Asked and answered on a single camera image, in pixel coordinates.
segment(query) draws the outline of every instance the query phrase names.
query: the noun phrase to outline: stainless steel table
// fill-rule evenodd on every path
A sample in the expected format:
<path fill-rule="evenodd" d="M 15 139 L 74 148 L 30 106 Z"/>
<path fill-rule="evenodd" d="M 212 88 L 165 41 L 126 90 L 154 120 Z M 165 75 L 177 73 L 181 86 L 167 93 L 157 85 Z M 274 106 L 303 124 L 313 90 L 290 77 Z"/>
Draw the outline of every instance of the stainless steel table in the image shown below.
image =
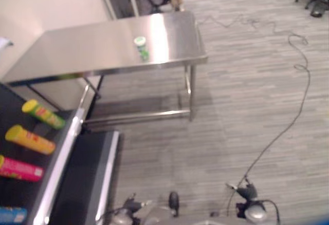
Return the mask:
<path fill-rule="evenodd" d="M 140 58 L 134 45 L 137 36 L 146 37 L 150 54 L 147 61 Z M 92 119 L 86 123 L 175 114 L 190 114 L 192 119 L 196 65 L 206 61 L 207 54 L 191 12 L 153 14 L 45 32 L 2 82 L 9 86 L 26 85 L 42 96 L 31 85 L 83 77 L 100 96 L 88 77 L 182 66 L 189 108 Z"/>

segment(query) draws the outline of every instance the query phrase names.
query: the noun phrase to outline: black cable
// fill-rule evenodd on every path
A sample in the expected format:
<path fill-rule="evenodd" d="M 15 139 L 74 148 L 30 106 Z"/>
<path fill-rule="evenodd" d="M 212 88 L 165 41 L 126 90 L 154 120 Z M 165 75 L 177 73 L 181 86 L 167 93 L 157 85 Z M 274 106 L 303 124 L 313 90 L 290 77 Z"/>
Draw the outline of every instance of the black cable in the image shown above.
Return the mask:
<path fill-rule="evenodd" d="M 310 86 L 310 79 L 311 79 L 311 75 L 310 75 L 310 71 L 308 69 L 308 59 L 306 57 L 306 55 L 295 45 L 291 42 L 291 38 L 292 37 L 297 37 L 299 39 L 302 40 L 302 44 L 303 45 L 308 45 L 308 41 L 306 39 L 306 37 L 298 35 L 296 33 L 294 33 L 291 30 L 284 30 L 284 31 L 277 31 L 277 23 L 274 21 L 271 22 L 261 22 L 260 20 L 257 19 L 253 19 L 253 18 L 244 18 L 244 16 L 242 14 L 238 15 L 230 24 L 225 25 L 224 23 L 216 20 L 214 17 L 209 16 L 207 17 L 205 20 L 203 20 L 201 23 L 199 23 L 200 25 L 204 24 L 207 20 L 212 20 L 214 23 L 216 23 L 217 25 L 221 25 L 222 27 L 225 28 L 230 28 L 233 24 L 235 24 L 236 22 L 240 22 L 243 25 L 251 25 L 255 30 L 257 30 L 259 27 L 256 26 L 256 24 L 262 24 L 262 26 L 265 25 L 272 25 L 272 33 L 273 34 L 282 34 L 282 33 L 288 33 L 288 37 L 287 37 L 287 41 L 288 44 L 300 55 L 302 55 L 303 59 L 305 60 L 305 65 L 302 64 L 296 64 L 294 65 L 294 68 L 296 70 L 299 71 L 305 71 L 307 73 L 307 85 L 304 91 L 304 95 L 303 95 L 303 99 L 300 103 L 299 106 L 299 110 L 297 115 L 293 118 L 293 120 L 274 138 L 272 139 L 272 141 L 269 142 L 269 144 L 260 152 L 260 154 L 255 158 L 255 160 L 252 162 L 252 164 L 249 166 L 249 168 L 247 169 L 247 171 L 245 172 L 245 174 L 242 176 L 241 180 L 239 181 L 239 183 L 237 184 L 237 187 L 239 187 L 241 185 L 241 183 L 243 182 L 243 180 L 247 177 L 247 175 L 249 174 L 249 172 L 252 170 L 252 168 L 255 166 L 255 164 L 260 160 L 260 158 L 264 155 L 264 153 L 283 135 L 285 134 L 293 125 L 294 123 L 297 121 L 297 119 L 299 118 L 299 116 L 302 114 L 303 111 L 303 106 L 304 106 L 304 102 L 306 99 L 306 95 L 308 92 L 308 88 Z M 226 207 L 226 215 L 229 216 L 229 209 L 231 206 L 231 202 L 234 196 L 234 192 L 232 192 L 230 199 L 228 201 L 227 207 Z"/>
<path fill-rule="evenodd" d="M 263 202 L 263 203 L 268 202 L 268 203 L 273 204 L 273 206 L 276 208 L 276 213 L 277 213 L 277 225 L 280 225 L 280 224 L 281 224 L 281 220 L 280 220 L 280 212 L 279 212 L 279 208 L 278 208 L 277 204 L 274 203 L 274 202 L 273 202 L 272 200 L 270 200 L 270 199 L 260 200 L 260 202 Z"/>

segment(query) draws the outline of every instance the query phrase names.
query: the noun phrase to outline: table leg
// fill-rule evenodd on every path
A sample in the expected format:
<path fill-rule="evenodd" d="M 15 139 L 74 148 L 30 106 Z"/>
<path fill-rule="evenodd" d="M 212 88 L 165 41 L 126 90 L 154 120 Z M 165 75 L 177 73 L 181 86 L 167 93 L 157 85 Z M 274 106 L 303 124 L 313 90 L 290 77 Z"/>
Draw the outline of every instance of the table leg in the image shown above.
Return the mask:
<path fill-rule="evenodd" d="M 27 87 L 32 90 L 35 94 L 37 94 L 39 97 L 41 97 L 43 100 L 45 100 L 47 103 L 49 103 L 52 107 L 54 107 L 57 110 L 63 110 L 58 104 L 56 104 L 54 101 L 49 100 L 44 95 L 42 95 L 38 90 L 36 90 L 31 85 L 27 85 Z"/>
<path fill-rule="evenodd" d="M 107 7 L 107 9 L 109 11 L 109 14 L 110 14 L 111 18 L 113 20 L 116 20 L 117 19 L 117 16 L 115 14 L 115 11 L 114 11 L 114 8 L 112 6 L 111 1 L 110 0 L 104 0 L 104 1 L 105 1 L 106 7 Z"/>
<path fill-rule="evenodd" d="M 91 89 L 93 89 L 93 91 L 96 94 L 97 99 L 101 98 L 102 96 L 99 94 L 98 89 L 89 81 L 89 79 L 87 79 L 87 78 L 83 78 L 83 79 L 91 87 Z"/>
<path fill-rule="evenodd" d="M 137 7 L 137 3 L 136 0 L 130 0 L 133 6 L 133 10 L 134 10 L 134 14 L 136 17 L 139 16 L 139 12 L 138 12 L 138 7 Z"/>
<path fill-rule="evenodd" d="M 195 93 L 195 75 L 196 75 L 196 66 L 191 65 L 190 67 L 190 121 L 194 118 L 194 93 Z"/>

